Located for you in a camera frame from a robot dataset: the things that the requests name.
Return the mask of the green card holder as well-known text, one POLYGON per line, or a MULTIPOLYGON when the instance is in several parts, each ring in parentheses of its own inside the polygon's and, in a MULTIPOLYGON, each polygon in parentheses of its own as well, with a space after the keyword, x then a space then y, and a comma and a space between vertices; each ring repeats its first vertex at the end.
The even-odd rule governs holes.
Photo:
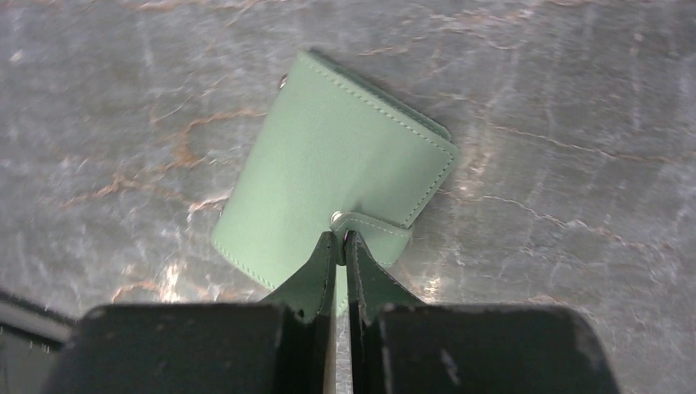
POLYGON ((326 231, 357 231, 391 267, 457 164, 449 131, 316 50, 299 53, 222 215, 213 247, 277 289, 326 231))

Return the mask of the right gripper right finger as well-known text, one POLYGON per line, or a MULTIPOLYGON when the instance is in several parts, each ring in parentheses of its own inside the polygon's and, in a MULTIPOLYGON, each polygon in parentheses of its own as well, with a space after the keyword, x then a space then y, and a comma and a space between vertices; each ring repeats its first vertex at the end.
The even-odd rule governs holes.
POLYGON ((348 231, 344 261, 349 297, 351 371, 354 393, 386 393, 389 349, 384 344, 380 313, 385 308, 421 305, 372 256, 358 231, 348 231))

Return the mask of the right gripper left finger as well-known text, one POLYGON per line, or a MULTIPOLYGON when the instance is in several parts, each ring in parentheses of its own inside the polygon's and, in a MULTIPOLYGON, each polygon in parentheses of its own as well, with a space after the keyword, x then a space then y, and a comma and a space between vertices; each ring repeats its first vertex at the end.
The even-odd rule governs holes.
POLYGON ((294 274, 263 300, 283 308, 274 393, 333 393, 336 368, 337 237, 322 233, 294 274))

